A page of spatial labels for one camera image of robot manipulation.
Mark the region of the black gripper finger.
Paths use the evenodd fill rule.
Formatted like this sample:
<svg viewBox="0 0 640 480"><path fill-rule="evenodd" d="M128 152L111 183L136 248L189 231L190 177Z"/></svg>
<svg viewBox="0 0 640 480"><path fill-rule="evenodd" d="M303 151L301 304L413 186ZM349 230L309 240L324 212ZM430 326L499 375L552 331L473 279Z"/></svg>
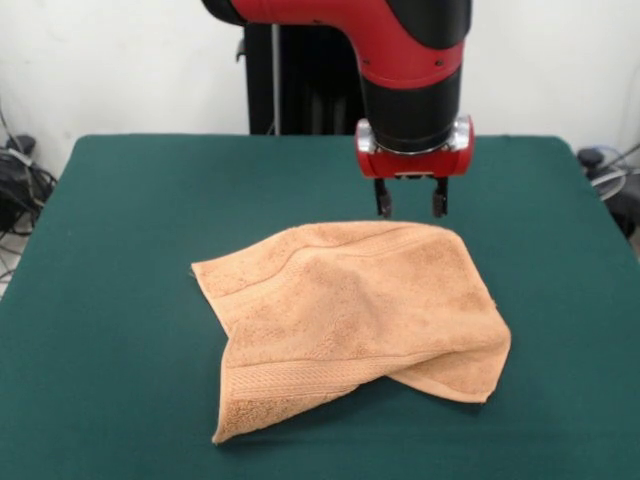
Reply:
<svg viewBox="0 0 640 480"><path fill-rule="evenodd" d="M389 219L392 216L392 200L384 179L376 178L374 180L374 193L377 215Z"/></svg>
<svg viewBox="0 0 640 480"><path fill-rule="evenodd" d="M436 178L436 188L432 196L432 211L436 218L442 218L448 214L448 187L448 177Z"/></svg>

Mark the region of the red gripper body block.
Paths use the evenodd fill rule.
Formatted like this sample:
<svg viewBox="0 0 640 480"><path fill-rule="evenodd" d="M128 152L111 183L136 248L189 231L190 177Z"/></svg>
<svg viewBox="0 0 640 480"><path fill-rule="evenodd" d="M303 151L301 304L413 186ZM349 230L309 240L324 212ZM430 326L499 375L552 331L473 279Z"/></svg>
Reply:
<svg viewBox="0 0 640 480"><path fill-rule="evenodd" d="M475 132L470 116L458 116L443 145L426 152L397 153L383 149L367 119L355 130L356 157L362 174L371 179L429 176L444 178L464 175L471 164Z"/></svg>

